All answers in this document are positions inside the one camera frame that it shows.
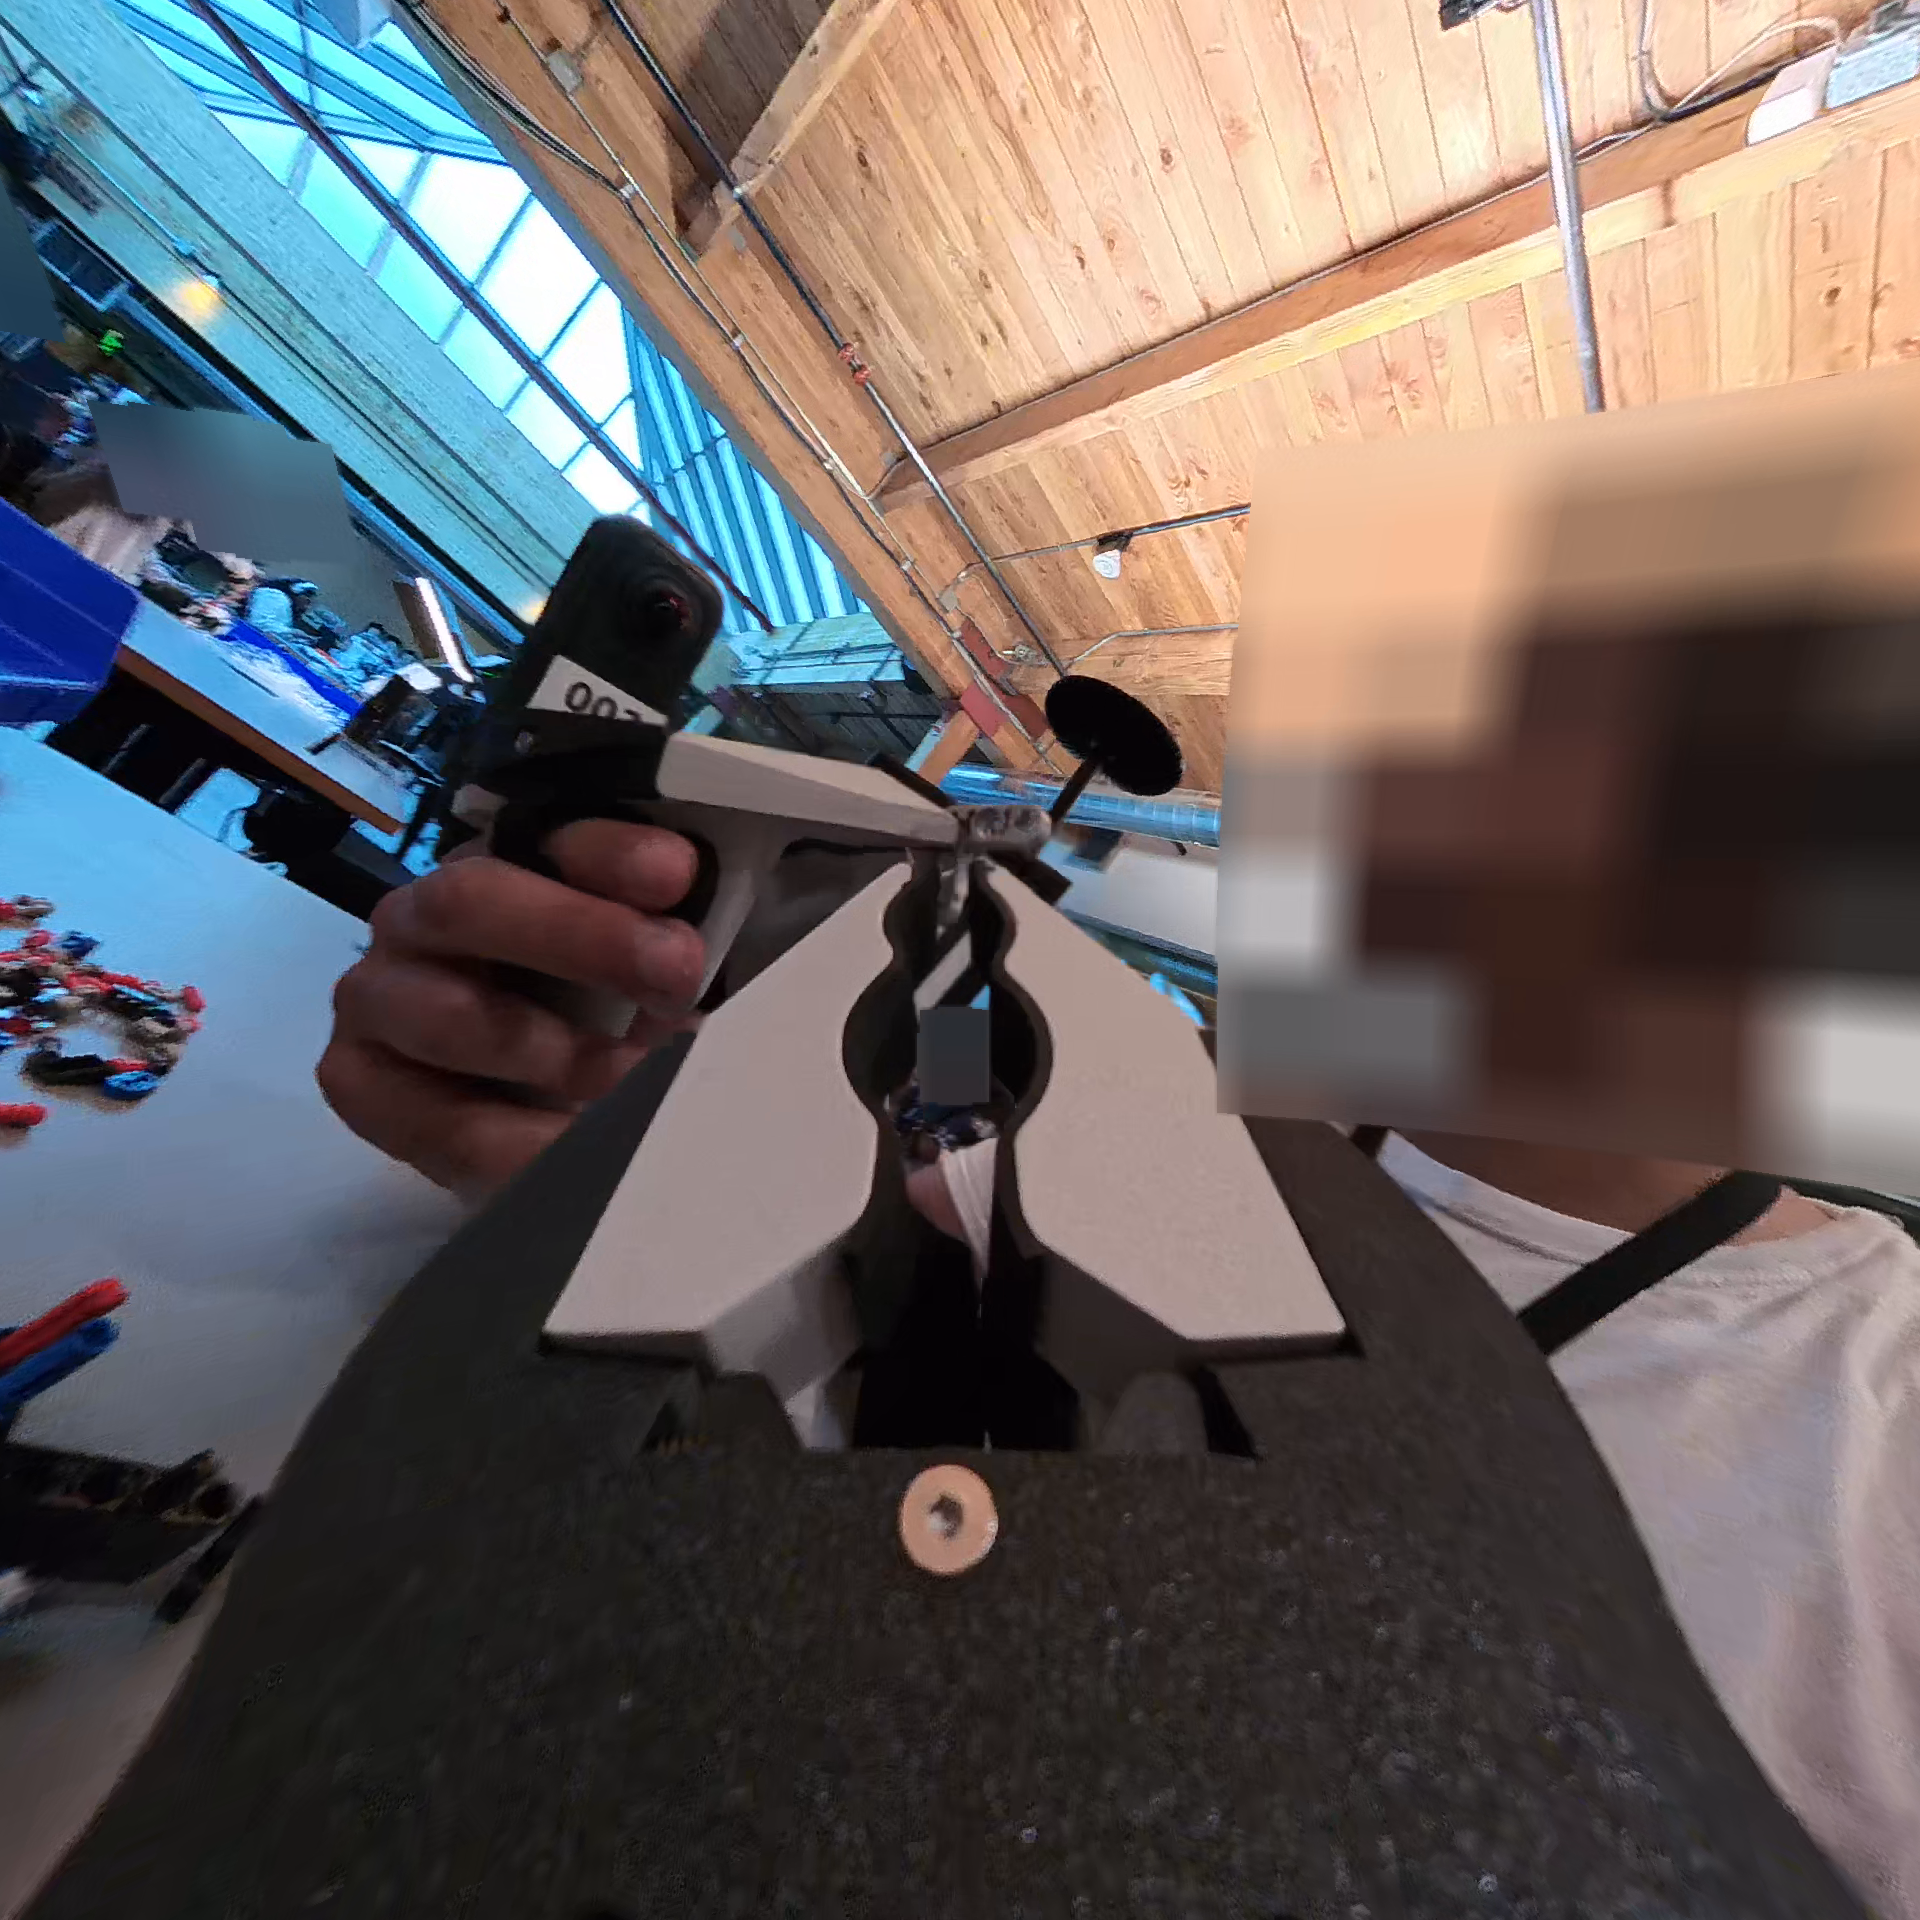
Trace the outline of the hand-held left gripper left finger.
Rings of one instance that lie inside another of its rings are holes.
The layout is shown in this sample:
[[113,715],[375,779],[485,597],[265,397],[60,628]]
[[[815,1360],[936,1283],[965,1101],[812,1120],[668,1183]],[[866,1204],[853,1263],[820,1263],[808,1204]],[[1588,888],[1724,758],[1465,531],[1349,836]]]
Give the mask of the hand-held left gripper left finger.
[[938,872],[897,861],[711,1014],[544,1320],[561,1351],[756,1375],[885,1349],[917,1278],[891,1101],[914,1070]]

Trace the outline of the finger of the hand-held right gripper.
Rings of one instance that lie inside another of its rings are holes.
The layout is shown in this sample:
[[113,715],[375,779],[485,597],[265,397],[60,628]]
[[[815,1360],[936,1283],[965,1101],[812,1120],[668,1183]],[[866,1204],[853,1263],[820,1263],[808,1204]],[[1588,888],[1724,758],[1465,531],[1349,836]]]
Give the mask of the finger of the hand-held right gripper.
[[719,736],[669,736],[657,794],[786,823],[799,836],[839,835],[903,847],[953,847],[960,836],[955,812],[883,768]]

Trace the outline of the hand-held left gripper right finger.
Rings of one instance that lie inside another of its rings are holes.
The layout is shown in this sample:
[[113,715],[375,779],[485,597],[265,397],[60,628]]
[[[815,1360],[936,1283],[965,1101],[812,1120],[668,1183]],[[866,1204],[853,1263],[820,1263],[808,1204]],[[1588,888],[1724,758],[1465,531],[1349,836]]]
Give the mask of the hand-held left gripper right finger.
[[1020,880],[983,880],[992,986],[1035,1042],[1000,1151],[1041,1261],[1035,1349],[1082,1396],[1195,1365],[1331,1354],[1347,1320],[1203,1030]]

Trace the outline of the black disc lego piece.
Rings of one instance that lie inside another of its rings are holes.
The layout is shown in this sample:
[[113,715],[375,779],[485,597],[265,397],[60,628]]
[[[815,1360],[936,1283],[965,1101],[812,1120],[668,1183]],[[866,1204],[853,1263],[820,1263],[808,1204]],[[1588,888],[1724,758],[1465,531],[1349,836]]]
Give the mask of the black disc lego piece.
[[944,808],[959,818],[953,853],[944,858],[944,914],[959,916],[972,880],[1000,866],[1037,882],[1043,899],[1059,900],[1065,884],[1050,878],[1043,850],[1087,789],[1112,779],[1135,797],[1159,797],[1184,775],[1177,738],[1129,691],[1087,674],[1059,676],[1043,704],[1056,740],[1074,757],[1074,768],[1050,805],[995,796],[967,803],[944,796]]

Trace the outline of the black lego frame with axles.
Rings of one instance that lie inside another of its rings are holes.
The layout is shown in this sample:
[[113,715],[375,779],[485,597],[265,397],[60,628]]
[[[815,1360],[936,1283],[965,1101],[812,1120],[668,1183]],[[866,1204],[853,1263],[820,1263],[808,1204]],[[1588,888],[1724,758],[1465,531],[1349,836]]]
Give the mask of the black lego frame with axles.
[[176,1463],[31,1444],[17,1421],[119,1338],[121,1279],[96,1279],[3,1334],[5,1613],[49,1584],[130,1589],[187,1554],[205,1557],[255,1512],[225,1463]]

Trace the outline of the pile of small lego pieces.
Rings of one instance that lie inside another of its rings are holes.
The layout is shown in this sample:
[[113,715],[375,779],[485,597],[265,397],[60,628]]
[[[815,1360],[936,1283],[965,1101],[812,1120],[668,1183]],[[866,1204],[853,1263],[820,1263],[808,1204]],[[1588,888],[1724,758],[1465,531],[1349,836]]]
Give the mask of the pile of small lego pieces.
[[151,1101],[202,1032],[192,986],[109,967],[104,942],[56,924],[56,900],[3,899],[3,1140],[28,1140],[74,1101],[132,1110]]

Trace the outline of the person's right hand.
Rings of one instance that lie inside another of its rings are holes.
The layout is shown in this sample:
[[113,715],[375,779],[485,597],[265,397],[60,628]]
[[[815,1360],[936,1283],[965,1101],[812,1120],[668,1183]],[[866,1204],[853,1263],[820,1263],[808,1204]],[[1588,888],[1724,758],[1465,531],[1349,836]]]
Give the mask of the person's right hand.
[[544,858],[551,872],[464,847],[389,893],[332,995],[325,1101],[468,1202],[700,1021],[704,942],[675,916],[695,846],[587,821],[554,831]]

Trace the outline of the background wooden desk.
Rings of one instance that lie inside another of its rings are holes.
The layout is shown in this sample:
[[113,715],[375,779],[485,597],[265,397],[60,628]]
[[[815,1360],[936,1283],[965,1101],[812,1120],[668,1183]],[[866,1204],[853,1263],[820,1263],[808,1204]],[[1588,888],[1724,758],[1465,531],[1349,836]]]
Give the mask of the background wooden desk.
[[290,698],[241,672],[202,631],[135,604],[115,666],[165,702],[194,715],[227,744],[272,768],[281,782],[335,805],[378,831],[399,831],[416,808],[410,782],[378,758],[335,742],[314,752],[332,722],[319,722]]

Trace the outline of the blue storage bin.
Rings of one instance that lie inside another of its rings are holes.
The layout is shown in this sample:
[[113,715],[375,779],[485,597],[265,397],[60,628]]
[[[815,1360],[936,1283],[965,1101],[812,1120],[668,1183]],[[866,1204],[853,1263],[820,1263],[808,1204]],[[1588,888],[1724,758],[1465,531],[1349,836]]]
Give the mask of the blue storage bin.
[[129,583],[3,504],[3,724],[58,724],[108,684],[137,613]]

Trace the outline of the metal ceiling pole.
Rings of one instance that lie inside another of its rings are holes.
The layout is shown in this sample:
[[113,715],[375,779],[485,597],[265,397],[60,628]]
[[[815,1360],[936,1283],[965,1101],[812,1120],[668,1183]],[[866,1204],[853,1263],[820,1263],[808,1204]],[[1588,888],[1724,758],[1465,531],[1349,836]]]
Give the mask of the metal ceiling pole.
[[1601,415],[1608,397],[1594,310],[1594,276],[1578,175],[1578,142],[1573,132],[1562,16],[1556,2],[1527,2],[1527,19],[1544,103],[1553,218],[1563,254],[1583,406],[1588,415]]

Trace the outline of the silver air duct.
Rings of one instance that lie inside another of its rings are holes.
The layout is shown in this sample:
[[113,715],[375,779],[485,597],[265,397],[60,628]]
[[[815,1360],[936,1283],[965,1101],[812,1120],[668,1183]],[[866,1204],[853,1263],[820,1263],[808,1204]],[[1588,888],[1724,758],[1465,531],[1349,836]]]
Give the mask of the silver air duct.
[[[1028,805],[1050,808],[1065,782],[1008,775],[991,765],[960,763],[941,791],[960,805]],[[1193,797],[1138,797],[1109,783],[1089,783],[1065,814],[1067,826],[1121,831],[1193,847],[1218,847],[1220,807]]]

